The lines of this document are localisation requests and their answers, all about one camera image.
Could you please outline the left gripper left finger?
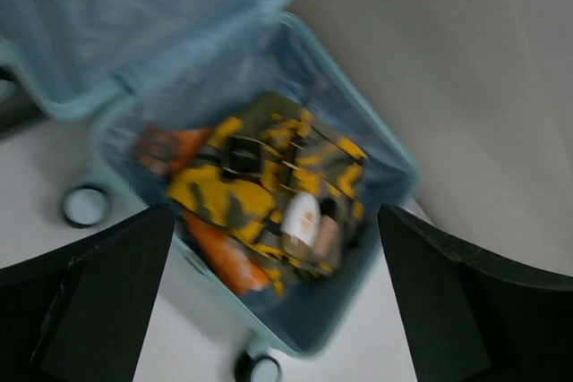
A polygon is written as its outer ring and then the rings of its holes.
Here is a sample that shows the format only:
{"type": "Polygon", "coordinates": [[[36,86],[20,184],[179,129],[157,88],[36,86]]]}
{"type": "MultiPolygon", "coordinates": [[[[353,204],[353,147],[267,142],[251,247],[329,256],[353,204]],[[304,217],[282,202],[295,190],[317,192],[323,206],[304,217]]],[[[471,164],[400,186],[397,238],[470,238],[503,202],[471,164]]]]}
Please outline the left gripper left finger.
{"type": "Polygon", "coordinates": [[[131,381],[174,215],[143,210],[1,271],[3,381],[131,381]]]}

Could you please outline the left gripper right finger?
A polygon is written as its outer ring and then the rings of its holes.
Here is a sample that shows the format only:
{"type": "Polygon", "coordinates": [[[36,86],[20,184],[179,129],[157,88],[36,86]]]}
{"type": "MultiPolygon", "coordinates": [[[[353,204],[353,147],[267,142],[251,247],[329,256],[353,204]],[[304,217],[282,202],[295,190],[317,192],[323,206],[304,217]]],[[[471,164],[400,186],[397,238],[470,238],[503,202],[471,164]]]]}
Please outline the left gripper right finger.
{"type": "Polygon", "coordinates": [[[383,205],[378,226],[420,381],[570,381],[572,279],[383,205]]]}

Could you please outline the beige foundation bottle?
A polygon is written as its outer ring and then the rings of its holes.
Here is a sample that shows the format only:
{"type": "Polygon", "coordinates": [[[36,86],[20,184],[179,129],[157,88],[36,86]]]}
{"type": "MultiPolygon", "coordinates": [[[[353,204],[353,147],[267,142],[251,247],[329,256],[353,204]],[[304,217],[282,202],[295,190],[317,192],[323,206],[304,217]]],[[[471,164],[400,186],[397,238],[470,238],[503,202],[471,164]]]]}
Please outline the beige foundation bottle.
{"type": "Polygon", "coordinates": [[[341,253],[341,226],[339,208],[334,199],[328,198],[321,203],[319,232],[314,240],[312,251],[324,264],[337,266],[341,253]]]}

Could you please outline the light blue suitcase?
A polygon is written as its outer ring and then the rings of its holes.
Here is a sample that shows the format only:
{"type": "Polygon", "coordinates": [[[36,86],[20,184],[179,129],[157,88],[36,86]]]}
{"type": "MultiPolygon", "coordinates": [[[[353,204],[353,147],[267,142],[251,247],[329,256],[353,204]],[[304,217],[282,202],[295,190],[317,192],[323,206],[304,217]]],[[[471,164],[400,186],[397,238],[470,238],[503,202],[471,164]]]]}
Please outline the light blue suitcase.
{"type": "Polygon", "coordinates": [[[297,358],[323,350],[380,252],[380,206],[406,202],[418,183],[396,136],[287,12],[291,1],[1,0],[2,63],[49,116],[97,116],[90,182],[122,192],[133,207],[161,201],[165,190],[127,157],[146,122],[219,122],[264,90],[300,103],[366,151],[366,219],[330,280],[298,284],[283,299],[240,301],[201,259],[197,241],[175,234],[180,254],[252,330],[235,362],[239,381],[279,381],[270,350],[297,358]]]}

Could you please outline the white oval sunscreen bottle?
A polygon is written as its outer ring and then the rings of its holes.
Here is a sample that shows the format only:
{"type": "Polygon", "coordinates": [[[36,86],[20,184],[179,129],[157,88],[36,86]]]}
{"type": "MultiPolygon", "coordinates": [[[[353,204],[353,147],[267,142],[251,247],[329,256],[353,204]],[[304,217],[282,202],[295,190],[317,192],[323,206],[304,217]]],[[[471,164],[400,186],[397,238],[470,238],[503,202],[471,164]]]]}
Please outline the white oval sunscreen bottle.
{"type": "Polygon", "coordinates": [[[280,226],[284,251],[297,259],[307,259],[317,238],[321,211],[309,192],[297,193],[287,204],[280,226]]]}

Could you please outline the orange tie-dye garment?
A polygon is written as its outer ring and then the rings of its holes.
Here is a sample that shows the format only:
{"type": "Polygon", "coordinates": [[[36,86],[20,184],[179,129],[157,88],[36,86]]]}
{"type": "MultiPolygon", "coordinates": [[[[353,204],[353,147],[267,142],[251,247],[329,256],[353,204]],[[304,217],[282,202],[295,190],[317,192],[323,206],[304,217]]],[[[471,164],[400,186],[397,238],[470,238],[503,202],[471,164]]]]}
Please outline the orange tie-dye garment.
{"type": "MultiPolygon", "coordinates": [[[[194,159],[211,128],[171,132],[175,137],[175,158],[170,162],[170,173],[175,178],[194,159]]],[[[193,236],[214,273],[237,296],[261,292],[271,287],[264,271],[252,262],[239,244],[215,226],[201,221],[196,215],[183,209],[185,229],[193,236]]]]}

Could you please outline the camouflage yellow green garment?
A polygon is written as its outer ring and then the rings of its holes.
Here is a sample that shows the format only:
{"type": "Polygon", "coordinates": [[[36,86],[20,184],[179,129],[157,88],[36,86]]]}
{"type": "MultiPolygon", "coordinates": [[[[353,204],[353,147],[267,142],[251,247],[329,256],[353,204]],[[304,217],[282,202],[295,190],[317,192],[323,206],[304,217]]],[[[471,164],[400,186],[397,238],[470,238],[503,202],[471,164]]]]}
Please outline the camouflage yellow green garment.
{"type": "Polygon", "coordinates": [[[235,240],[247,257],[258,265],[270,280],[278,296],[302,279],[333,275],[341,266],[344,253],[363,221],[360,198],[366,154],[347,136],[318,119],[308,109],[277,93],[265,92],[249,106],[229,115],[211,128],[210,136],[194,159],[175,178],[170,174],[167,196],[181,211],[186,208],[208,225],[223,230],[235,240]],[[261,133],[274,122],[292,119],[310,124],[338,147],[327,169],[329,196],[339,208],[341,253],[337,266],[324,264],[313,251],[307,259],[288,255],[281,244],[280,226],[288,202],[299,192],[286,191],[279,184],[281,156],[261,133]],[[246,136],[264,144],[261,177],[241,177],[225,172],[221,165],[222,149],[227,138],[246,136]]]}

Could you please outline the black square compact case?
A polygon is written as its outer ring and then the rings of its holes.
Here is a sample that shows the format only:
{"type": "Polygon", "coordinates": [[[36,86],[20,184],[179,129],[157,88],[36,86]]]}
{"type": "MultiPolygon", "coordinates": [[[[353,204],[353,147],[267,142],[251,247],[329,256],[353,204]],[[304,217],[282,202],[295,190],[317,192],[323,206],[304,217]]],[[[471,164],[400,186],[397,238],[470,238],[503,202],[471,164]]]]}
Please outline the black square compact case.
{"type": "Polygon", "coordinates": [[[246,136],[227,138],[222,149],[221,165],[234,176],[259,178],[263,172],[264,144],[246,136]]]}

